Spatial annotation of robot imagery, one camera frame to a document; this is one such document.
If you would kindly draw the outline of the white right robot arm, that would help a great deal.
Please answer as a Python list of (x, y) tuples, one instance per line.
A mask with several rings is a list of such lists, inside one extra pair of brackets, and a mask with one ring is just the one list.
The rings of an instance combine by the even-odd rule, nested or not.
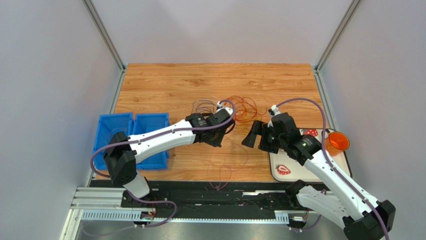
[(288, 113), (276, 114), (269, 123), (256, 120), (242, 145), (278, 154), (283, 150), (290, 159), (316, 175), (335, 195), (322, 194), (303, 180), (292, 183), (286, 193), (298, 206), (314, 210), (332, 221), (349, 240), (380, 240), (392, 230), (396, 208), (389, 201), (379, 201), (359, 186), (323, 150), (320, 141), (302, 134)]

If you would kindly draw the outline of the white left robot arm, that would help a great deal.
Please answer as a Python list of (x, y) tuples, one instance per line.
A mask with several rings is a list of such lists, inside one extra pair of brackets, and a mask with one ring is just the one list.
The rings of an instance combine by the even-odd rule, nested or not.
[(192, 113), (175, 124), (148, 133), (130, 136), (123, 131), (115, 133), (103, 147), (103, 160), (112, 185), (125, 188), (139, 199), (147, 196), (151, 189), (138, 172), (137, 164), (179, 146), (205, 143), (220, 147), (227, 129), (234, 124), (234, 115), (233, 109), (223, 106), (209, 116)]

